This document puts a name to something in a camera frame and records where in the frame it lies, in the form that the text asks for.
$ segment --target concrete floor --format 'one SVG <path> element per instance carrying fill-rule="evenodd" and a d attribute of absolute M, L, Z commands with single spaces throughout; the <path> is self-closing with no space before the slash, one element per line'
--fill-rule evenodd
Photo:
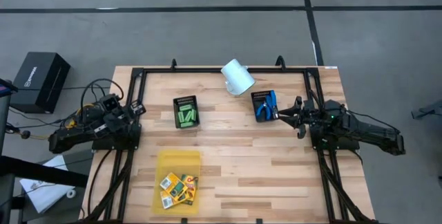
<path fill-rule="evenodd" d="M 437 5 L 442 0 L 311 0 L 314 6 Z M 0 0 L 0 8 L 303 5 L 303 0 Z M 315 12 L 327 66 L 338 66 L 352 110 L 403 132 L 407 155 L 363 145 L 376 218 L 384 223 L 440 223 L 441 120 L 413 120 L 410 110 L 442 98 L 442 12 Z M 65 86 L 111 77 L 116 65 L 314 65 L 304 12 L 200 12 L 0 15 L 0 77 L 13 79 L 28 51 L 55 51 L 72 66 Z M 64 91 L 54 120 L 77 108 L 79 91 Z M 13 124 L 34 124 L 14 113 Z M 47 134 L 49 127 L 35 129 Z M 89 144 L 71 151 L 88 149 Z M 37 162 L 46 142 L 5 140 L 3 154 Z M 33 223 L 72 221 L 75 213 Z"/>

